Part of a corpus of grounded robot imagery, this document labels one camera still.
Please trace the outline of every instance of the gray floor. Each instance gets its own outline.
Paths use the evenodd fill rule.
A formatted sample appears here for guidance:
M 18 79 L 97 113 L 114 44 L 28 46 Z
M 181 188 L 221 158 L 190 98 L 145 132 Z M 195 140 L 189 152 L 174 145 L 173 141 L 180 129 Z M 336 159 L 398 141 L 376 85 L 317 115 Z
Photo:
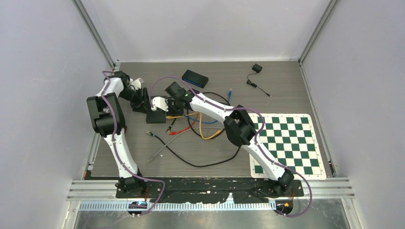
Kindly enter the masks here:
M 258 62 L 263 67 L 260 74 L 252 75 L 252 82 L 258 84 L 263 90 L 272 95 L 267 97 L 262 91 L 246 84 L 246 76 L 252 73 L 254 62 L 167 62 L 167 63 L 123 63 L 121 70 L 131 78 L 143 78 L 144 87 L 149 89 L 151 95 L 167 95 L 164 89 L 173 82 L 172 79 L 160 81 L 150 91 L 152 84 L 159 78 L 167 75 L 182 76 L 190 69 L 209 77 L 207 86 L 203 92 L 216 92 L 227 97 L 229 88 L 233 94 L 231 105 L 241 104 L 245 107 L 252 107 L 262 113 L 284 113 L 284 114 L 310 114 L 316 129 L 316 136 L 320 144 L 320 152 L 324 162 L 327 176 L 331 177 L 331 172 L 327 164 L 322 141 L 320 139 L 317 124 L 309 102 L 308 94 L 297 62 Z M 169 141 L 172 136 L 166 135 L 167 124 L 146 124 L 145 114 L 132 112 L 129 102 L 120 99 L 121 108 L 125 115 L 128 126 L 126 140 L 131 154 L 138 164 L 141 173 L 147 177 L 249 177 L 249 155 L 241 150 L 239 155 L 232 161 L 222 165 L 208 168 L 191 167 L 167 149 L 161 152 L 152 162 L 147 160 L 157 150 L 162 147 L 161 142 L 156 138 L 146 134 L 151 131 L 161 137 L 164 141 Z M 211 121 L 207 116 L 204 121 Z M 185 118 L 176 121 L 173 130 L 181 130 L 187 126 Z M 214 133 L 213 130 L 204 130 L 205 136 Z M 179 136 L 170 147 L 184 159 L 196 165 L 205 165 L 231 157 L 236 147 L 232 145 L 223 134 L 215 140 L 200 139 L 191 131 Z M 100 141 L 93 176 L 117 176 L 118 169 L 114 161 L 110 148 L 104 140 Z

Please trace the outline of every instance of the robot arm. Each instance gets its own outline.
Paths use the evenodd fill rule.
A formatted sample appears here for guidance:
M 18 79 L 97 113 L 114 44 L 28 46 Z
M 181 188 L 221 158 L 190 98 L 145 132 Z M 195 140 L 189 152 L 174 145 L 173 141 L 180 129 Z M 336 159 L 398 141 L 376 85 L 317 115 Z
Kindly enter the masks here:
M 235 110 L 235 107 L 227 106 L 214 101 L 202 93 L 194 90 L 185 91 L 176 82 L 172 83 L 166 92 L 176 101 L 177 109 L 191 109 L 208 115 L 219 123 L 223 123 L 228 140 L 235 146 L 241 146 L 262 166 L 271 180 L 277 181 L 273 189 L 280 195 L 285 192 L 294 180 L 291 171 L 275 165 L 277 159 L 267 150 L 260 141 L 255 141 L 255 126 L 246 110 Z
M 231 111 L 234 107 L 211 100 L 196 90 L 194 90 L 197 93 L 197 96 L 195 96 L 191 91 L 185 91 L 176 82 L 166 89 L 166 92 L 172 97 L 174 102 L 167 104 L 166 99 L 155 97 L 151 101 L 153 106 L 150 107 L 149 99 L 145 100 L 145 98 L 148 98 L 146 88 L 141 89 L 142 82 L 141 79 L 133 81 L 123 72 L 115 72 L 108 86 L 108 80 L 105 80 L 103 89 L 96 96 L 87 99 L 93 128 L 108 143 L 116 160 L 120 177 L 117 184 L 118 189 L 122 189 L 124 192 L 136 193 L 138 191 L 141 192 L 145 188 L 144 181 L 133 177 L 122 165 L 125 164 L 134 174 L 142 176 L 137 164 L 132 159 L 125 140 L 125 118 L 119 106 L 118 97 L 131 101 L 131 107 L 134 111 L 138 112 L 146 113 L 148 109 L 154 111 L 159 108 L 162 111 L 170 110 L 171 112 L 175 111 L 182 114 L 184 109 L 190 109 L 218 120 L 224 124 L 228 140 L 235 146 L 241 146 L 250 153 L 263 167 L 268 177 L 277 181 L 273 187 L 277 193 L 281 195 L 290 187 L 294 179 L 293 174 L 289 170 L 274 165 L 267 159 L 270 158 L 273 162 L 277 162 L 277 159 L 264 147 L 260 139 L 257 139 L 256 143 L 254 139 L 256 130 L 246 110 Z M 112 136 L 114 120 L 108 106 L 101 98 L 102 94 L 111 104 L 116 116 L 117 131 L 114 138 Z M 115 140 L 119 158 L 115 154 L 112 139 Z
M 113 152 L 114 159 L 117 163 L 120 177 L 117 187 L 124 190 L 125 192 L 132 193 L 141 192 L 142 187 L 144 187 L 145 184 L 144 181 L 134 178 L 131 173 L 128 172 L 122 165 L 125 164 L 126 167 L 133 173 L 137 174 L 138 176 L 142 176 L 137 164 L 132 159 L 127 142 L 125 140 L 125 118 L 119 105 L 118 97 L 123 97 L 124 99 L 131 101 L 131 106 L 136 103 L 139 104 L 138 101 L 141 101 L 143 97 L 141 90 L 142 82 L 143 80 L 140 78 L 137 80 L 132 80 L 123 72 L 115 72 L 114 75 L 111 76 L 109 84 L 107 79 L 104 80 L 104 86 L 101 91 L 96 94 L 96 96 L 87 98 L 87 106 L 89 109 L 93 129 L 96 133 L 100 133 L 100 135 L 108 143 L 111 151 Z M 101 97 L 102 95 L 111 104 L 111 107 L 113 108 L 116 116 L 117 131 L 114 135 L 114 138 L 112 135 L 114 132 L 114 120 L 111 115 L 111 111 Z M 114 153 L 115 150 L 112 139 L 114 139 L 115 141 L 117 154 L 122 163 L 117 158 L 117 155 Z
M 256 132 L 254 130 L 253 123 L 250 123 L 251 122 L 250 118 L 249 120 L 246 120 L 246 117 L 243 117 L 243 115 L 241 114 L 242 111 L 237 112 L 225 111 L 225 109 L 229 110 L 234 107 L 218 103 L 206 97 L 202 93 L 199 93 L 198 95 L 201 98 L 203 98 L 203 100 L 197 97 L 193 97 L 193 99 L 190 102 L 190 106 L 193 111 L 201 112 L 202 114 L 208 115 L 214 118 L 215 120 L 218 120 L 218 122 L 220 123 L 224 123 L 226 135 L 229 141 L 236 146 L 242 146 L 243 149 L 245 149 L 248 153 L 250 153 L 253 156 L 253 158 L 262 166 L 263 170 L 266 172 L 266 174 L 270 179 L 278 180 L 278 178 L 283 176 L 284 169 L 276 165 L 272 165 L 259 150 L 259 146 L 261 146 L 262 149 L 266 149 L 266 147 L 263 145 L 263 143 L 260 141 L 259 138 L 257 140 L 258 144 L 255 143 L 253 136 Z M 223 107 L 223 109 L 214 107 L 208 104 L 207 102 L 204 102 L 204 100 L 215 103 L 218 106 Z M 239 123 L 236 122 L 234 123 L 236 118 L 239 121 L 239 123 L 241 123 L 240 125 L 238 125 Z M 251 133 L 250 139 L 249 133 L 243 133 L 243 128 L 246 129 L 246 132 Z M 243 140 L 240 140 L 241 138 L 244 138 L 244 135 L 247 135 L 247 139 L 245 140 L 245 142 L 243 142 Z M 265 154 L 270 159 L 277 162 L 277 159 L 268 150 L 265 150 Z

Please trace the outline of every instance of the chessboard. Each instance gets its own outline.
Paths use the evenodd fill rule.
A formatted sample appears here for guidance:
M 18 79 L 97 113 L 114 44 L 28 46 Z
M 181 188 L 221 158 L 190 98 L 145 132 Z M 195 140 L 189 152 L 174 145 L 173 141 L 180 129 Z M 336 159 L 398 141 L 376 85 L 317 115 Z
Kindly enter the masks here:
M 258 131 L 263 124 L 257 114 L 249 114 Z M 299 172 L 308 180 L 325 180 L 326 173 L 309 114 L 261 114 L 265 126 L 260 140 L 279 163 Z M 253 178 L 268 178 L 250 155 Z

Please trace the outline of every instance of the metal frame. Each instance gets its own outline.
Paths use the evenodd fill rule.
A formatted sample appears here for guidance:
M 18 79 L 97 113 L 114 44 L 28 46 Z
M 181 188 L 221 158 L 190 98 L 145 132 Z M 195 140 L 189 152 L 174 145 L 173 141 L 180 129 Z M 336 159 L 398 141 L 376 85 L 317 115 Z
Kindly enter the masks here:
M 74 180 L 68 193 L 68 210 L 64 218 L 63 229 L 73 229 L 79 211 L 127 211 L 128 203 L 143 198 L 117 199 L 116 180 Z M 355 201 L 349 179 L 346 177 L 334 177 L 326 180 L 311 180 L 314 199 L 341 199 L 347 219 L 352 229 L 360 229 L 361 223 L 356 213 L 353 202 Z M 296 199 L 308 199 L 308 187 L 303 183 L 303 197 Z M 272 210 L 276 200 L 288 200 L 288 197 L 269 199 L 268 203 L 260 204 L 234 204 L 230 195 L 222 204 L 171 204 L 158 203 L 152 211 L 207 211 L 207 210 Z
M 304 62 L 305 58 L 307 57 L 308 53 L 310 52 L 314 42 L 318 38 L 320 32 L 322 31 L 323 27 L 325 26 L 326 22 L 330 18 L 330 16 L 333 13 L 333 10 L 335 9 L 336 5 L 339 3 L 340 0 L 330 0 L 328 6 L 326 7 L 325 11 L 323 12 L 322 17 L 320 18 L 320 21 L 318 22 L 317 27 L 315 28 L 314 32 L 311 35 L 311 38 L 309 39 L 307 46 L 305 46 L 304 51 L 302 52 L 301 57 L 298 60 L 298 63 L 300 66 Z
M 326 158 L 328 159 L 328 161 L 335 162 L 333 154 L 330 153 L 329 140 L 325 136 L 325 133 L 323 131 L 323 129 L 324 129 L 323 122 L 321 121 L 320 116 L 318 115 L 317 106 L 312 97 L 312 90 L 311 90 L 311 86 L 309 85 L 307 74 L 305 73 L 304 65 L 300 64 L 299 69 L 301 70 L 302 78 L 304 79 L 305 88 L 307 89 L 309 102 L 311 103 L 311 107 L 314 112 L 315 122 L 318 125 L 320 139 L 322 141 L 323 148 L 325 149 Z M 333 176 L 337 177 L 338 173 L 336 172 L 337 171 L 336 165 L 333 165 L 333 168 L 335 169 L 335 174 L 333 174 Z
M 110 53 L 106 45 L 104 44 L 103 40 L 101 39 L 100 34 L 98 33 L 94 23 L 91 21 L 89 14 L 87 13 L 83 3 L 81 0 L 72 0 L 73 4 L 76 6 L 77 11 L 80 13 L 83 21 L 85 22 L 89 32 L 94 38 L 97 46 L 100 48 L 101 52 L 103 53 L 104 57 L 106 58 L 107 62 L 110 64 L 111 67 L 114 67 L 115 62 L 113 61 Z
M 332 177 L 326 180 L 310 180 L 314 199 L 336 199 L 355 198 L 349 179 L 346 177 Z M 116 180 L 74 180 L 67 195 L 67 201 L 88 201 L 88 200 L 117 200 L 115 194 L 117 187 Z M 308 199 L 308 186 L 303 182 L 305 195 L 295 197 L 297 199 Z M 142 200 L 143 198 L 129 198 L 125 200 Z M 275 200 L 286 200 L 289 197 L 280 197 Z
M 87 13 L 83 3 L 81 0 L 72 0 L 74 5 L 76 6 L 77 10 L 79 11 L 81 17 L 83 18 L 85 24 L 87 25 L 90 33 L 95 39 L 95 42 L 99 46 L 101 52 L 103 53 L 104 57 L 108 61 L 108 63 L 111 65 L 111 67 L 115 66 L 115 71 L 118 71 L 119 69 L 119 63 L 114 63 L 110 53 L 108 52 L 104 42 L 102 41 L 100 34 L 97 32 L 97 29 L 90 19 L 89 14 Z M 298 62 L 300 65 L 301 73 L 304 78 L 305 86 L 308 91 L 309 99 L 312 108 L 314 109 L 314 115 L 315 115 L 315 120 L 318 124 L 318 127 L 320 129 L 320 135 L 321 135 L 321 140 L 323 142 L 323 145 L 325 147 L 325 151 L 327 154 L 328 159 L 331 158 L 330 150 L 327 144 L 327 139 L 325 137 L 324 132 L 322 131 L 322 121 L 320 121 L 319 116 L 316 111 L 316 105 L 312 99 L 312 93 L 311 93 L 311 88 L 308 83 L 307 76 L 305 74 L 305 69 L 303 67 L 303 62 L 305 61 L 308 53 L 310 52 L 314 42 L 318 38 L 320 32 L 322 31 L 323 27 L 325 26 L 326 22 L 330 18 L 330 15 L 333 13 L 333 10 L 335 9 L 336 5 L 338 4 L 339 0 L 330 0 L 323 15 L 321 20 L 319 21 L 316 29 L 314 30 L 308 44 L 306 45 L 301 57 L 299 58 Z M 86 165 L 86 170 L 92 170 L 94 160 L 96 157 L 98 145 L 100 142 L 100 135 L 95 134 L 93 138 L 93 142 L 91 144 L 90 152 L 89 152 L 89 158 L 88 162 Z M 64 218 L 64 223 L 63 223 L 63 229 L 72 229 L 75 226 L 75 221 L 77 218 L 78 212 L 83 209 L 84 206 L 86 206 L 86 210 L 89 210 L 91 208 L 88 205 L 82 205 L 82 204 L 88 204 L 91 202 L 95 203 L 109 203 L 107 205 L 103 205 L 103 209 L 97 209 L 97 210 L 114 210 L 112 207 L 111 203 L 125 203 L 127 204 L 128 201 L 134 201 L 134 200 L 143 200 L 143 199 L 117 199 L 115 197 L 116 190 L 117 188 L 115 187 L 116 180 L 74 180 L 72 182 L 70 191 L 68 193 L 67 197 L 67 211 L 66 215 Z M 359 217 L 357 214 L 356 210 L 356 199 L 354 196 L 354 192 L 352 190 L 352 187 L 349 183 L 349 179 L 345 177 L 334 177 L 334 178 L 328 178 L 326 180 L 311 180 L 309 181 L 309 184 L 311 185 L 312 192 L 313 192 L 313 198 L 314 199 L 341 199 L 342 204 L 345 209 L 345 213 L 347 216 L 347 219 L 349 221 L 350 227 L 352 229 L 357 229 L 357 228 L 362 228 L 362 225 L 359 221 Z M 304 193 L 305 196 L 303 197 L 296 197 L 297 199 L 308 199 L 309 198 L 309 192 L 308 192 L 308 187 L 306 186 L 305 183 L 303 183 L 303 188 L 304 188 Z M 288 198 L 286 197 L 281 197 L 277 198 L 275 200 L 286 200 Z M 233 198 L 230 196 L 225 203 L 223 204 L 217 204 L 217 205 L 209 205 L 209 204 L 156 204 L 155 211 L 168 211 L 168 210 L 212 210 L 212 209 L 217 209 L 217 210 L 232 210 L 232 209 L 238 209 L 238 210 L 264 210 L 264 209 L 269 209 L 273 207 L 274 199 L 269 200 L 269 203 L 263 203 L 263 204 L 234 204 L 233 203 Z

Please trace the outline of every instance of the red cable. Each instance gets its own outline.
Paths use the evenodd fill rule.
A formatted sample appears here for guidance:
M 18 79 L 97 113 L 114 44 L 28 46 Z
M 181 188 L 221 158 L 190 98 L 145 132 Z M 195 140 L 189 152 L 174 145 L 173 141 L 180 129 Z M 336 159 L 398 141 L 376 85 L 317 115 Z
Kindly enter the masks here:
M 198 113 L 198 114 L 196 115 L 195 119 L 198 119 L 198 116 L 200 116 L 200 113 Z M 180 130 L 180 131 L 169 132 L 168 135 L 176 135 L 176 134 L 179 134 L 179 133 L 181 133 L 181 132 L 184 132 L 184 131 L 188 130 L 189 128 L 190 128 L 190 126 L 184 128 L 184 129 L 182 129 L 182 130 Z

